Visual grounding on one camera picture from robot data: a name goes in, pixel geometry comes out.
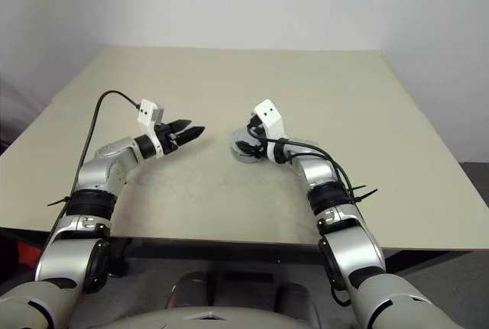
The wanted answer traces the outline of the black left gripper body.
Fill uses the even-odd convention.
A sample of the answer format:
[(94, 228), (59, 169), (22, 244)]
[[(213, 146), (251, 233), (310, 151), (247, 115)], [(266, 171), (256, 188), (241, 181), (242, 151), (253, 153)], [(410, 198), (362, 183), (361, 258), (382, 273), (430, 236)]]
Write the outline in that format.
[(176, 133), (179, 130), (176, 122), (158, 124), (154, 127), (154, 130), (157, 139), (160, 141), (163, 154), (169, 154), (178, 149)]

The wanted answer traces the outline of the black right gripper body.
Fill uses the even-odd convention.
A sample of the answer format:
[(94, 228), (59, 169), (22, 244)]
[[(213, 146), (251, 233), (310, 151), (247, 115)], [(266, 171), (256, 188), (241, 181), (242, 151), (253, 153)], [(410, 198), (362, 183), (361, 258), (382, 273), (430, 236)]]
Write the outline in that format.
[(261, 119), (257, 115), (252, 115), (250, 121), (254, 123), (255, 135), (251, 135), (257, 141), (257, 145), (261, 147), (261, 153), (265, 153), (267, 150), (266, 135), (264, 132), (264, 126)]

